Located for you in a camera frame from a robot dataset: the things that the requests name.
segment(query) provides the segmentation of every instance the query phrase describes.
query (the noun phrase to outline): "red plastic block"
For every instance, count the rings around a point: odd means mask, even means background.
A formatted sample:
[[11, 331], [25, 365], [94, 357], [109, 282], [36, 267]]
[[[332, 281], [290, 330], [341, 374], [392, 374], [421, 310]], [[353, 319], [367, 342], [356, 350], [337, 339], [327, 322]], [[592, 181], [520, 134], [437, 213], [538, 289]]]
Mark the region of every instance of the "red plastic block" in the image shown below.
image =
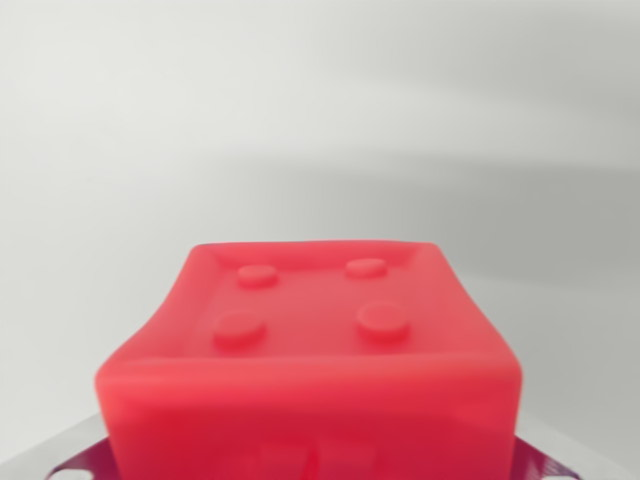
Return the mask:
[[521, 372], [435, 245], [196, 247], [97, 389], [125, 480], [506, 480]]

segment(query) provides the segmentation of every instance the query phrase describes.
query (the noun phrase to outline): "gray background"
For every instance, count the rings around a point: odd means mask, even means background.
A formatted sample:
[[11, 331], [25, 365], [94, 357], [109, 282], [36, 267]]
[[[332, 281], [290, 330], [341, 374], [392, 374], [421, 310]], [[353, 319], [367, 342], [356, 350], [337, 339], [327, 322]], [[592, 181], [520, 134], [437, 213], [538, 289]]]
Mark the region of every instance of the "gray background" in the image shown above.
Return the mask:
[[189, 248], [437, 242], [524, 406], [640, 473], [632, 2], [0, 0], [0, 460]]

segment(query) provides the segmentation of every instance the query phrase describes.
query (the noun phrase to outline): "block side face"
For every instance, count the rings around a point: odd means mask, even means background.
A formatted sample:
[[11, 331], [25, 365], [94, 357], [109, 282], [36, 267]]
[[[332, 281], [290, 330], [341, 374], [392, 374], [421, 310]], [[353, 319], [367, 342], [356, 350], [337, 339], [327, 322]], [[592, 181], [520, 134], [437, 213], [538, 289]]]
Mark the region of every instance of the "block side face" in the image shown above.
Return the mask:
[[[371, 480], [506, 479], [519, 389], [513, 369], [486, 357], [447, 360], [437, 368], [422, 361], [404, 358], [386, 371], [388, 362], [367, 367], [363, 361], [358, 369], [335, 364], [335, 371], [351, 370], [338, 382], [320, 366], [325, 376], [311, 371], [307, 384], [278, 383], [281, 372], [274, 372], [257, 387], [248, 381], [245, 389], [189, 392], [183, 400], [200, 401], [188, 404], [171, 401], [171, 386], [114, 381], [104, 385], [103, 407], [125, 480], [168, 480], [176, 472], [262, 478], [261, 452], [281, 447], [325, 459], [310, 478], [330, 471], [334, 480], [352, 480], [356, 469], [357, 478]], [[136, 385], [147, 401], [132, 397]], [[353, 451], [346, 450], [351, 453], [338, 468], [331, 451], [345, 444]]]

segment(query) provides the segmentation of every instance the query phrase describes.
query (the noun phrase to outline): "round stud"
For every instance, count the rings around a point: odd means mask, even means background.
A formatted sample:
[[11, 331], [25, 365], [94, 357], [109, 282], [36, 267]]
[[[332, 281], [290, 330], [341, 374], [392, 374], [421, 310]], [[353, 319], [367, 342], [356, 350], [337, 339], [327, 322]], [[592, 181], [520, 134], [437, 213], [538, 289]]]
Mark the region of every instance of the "round stud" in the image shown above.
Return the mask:
[[381, 258], [358, 258], [347, 262], [347, 275], [351, 278], [374, 278], [387, 274], [387, 262]]
[[271, 265], [245, 265], [238, 269], [238, 283], [243, 287], [269, 287], [277, 282], [278, 270]]
[[391, 303], [371, 303], [357, 314], [358, 330], [375, 342], [397, 342], [409, 334], [409, 319], [400, 307]]
[[255, 344], [266, 331], [264, 320], [253, 312], [227, 312], [217, 320], [214, 342], [224, 348]]

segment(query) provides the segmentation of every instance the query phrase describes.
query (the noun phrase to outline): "block top surface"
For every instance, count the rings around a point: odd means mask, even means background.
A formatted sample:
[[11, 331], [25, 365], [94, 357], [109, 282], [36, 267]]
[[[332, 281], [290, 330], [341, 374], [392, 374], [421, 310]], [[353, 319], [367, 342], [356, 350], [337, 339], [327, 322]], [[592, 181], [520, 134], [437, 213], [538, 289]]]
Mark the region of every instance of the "block top surface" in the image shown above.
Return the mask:
[[507, 354], [438, 247], [392, 241], [201, 245], [112, 361]]

